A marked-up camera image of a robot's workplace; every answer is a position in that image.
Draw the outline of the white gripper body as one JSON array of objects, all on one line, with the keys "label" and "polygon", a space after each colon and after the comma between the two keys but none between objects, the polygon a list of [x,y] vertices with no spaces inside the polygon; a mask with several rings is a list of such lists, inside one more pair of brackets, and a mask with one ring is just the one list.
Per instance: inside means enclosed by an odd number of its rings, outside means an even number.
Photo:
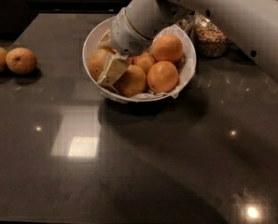
[{"label": "white gripper body", "polygon": [[144,8],[124,7],[112,21],[110,43],[122,54],[142,53],[151,45],[152,38],[152,15]]}]

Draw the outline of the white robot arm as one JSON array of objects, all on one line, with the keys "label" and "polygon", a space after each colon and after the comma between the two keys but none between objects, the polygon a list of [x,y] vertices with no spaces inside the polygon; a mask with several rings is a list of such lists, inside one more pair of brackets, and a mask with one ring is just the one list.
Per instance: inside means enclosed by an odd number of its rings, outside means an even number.
[{"label": "white robot arm", "polygon": [[278,83],[278,0],[132,0],[114,18],[108,46],[135,56],[190,11],[213,22]]}]

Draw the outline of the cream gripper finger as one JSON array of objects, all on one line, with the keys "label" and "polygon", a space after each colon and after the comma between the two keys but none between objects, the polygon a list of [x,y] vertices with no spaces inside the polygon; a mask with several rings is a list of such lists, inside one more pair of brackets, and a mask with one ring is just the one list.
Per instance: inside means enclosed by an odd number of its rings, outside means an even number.
[{"label": "cream gripper finger", "polygon": [[112,49],[111,42],[110,42],[110,30],[107,29],[101,38],[99,39],[97,45],[97,49]]},{"label": "cream gripper finger", "polygon": [[97,83],[104,87],[110,87],[116,83],[129,67],[128,58],[128,55],[119,52],[115,54],[108,53],[105,57],[103,72]]}]

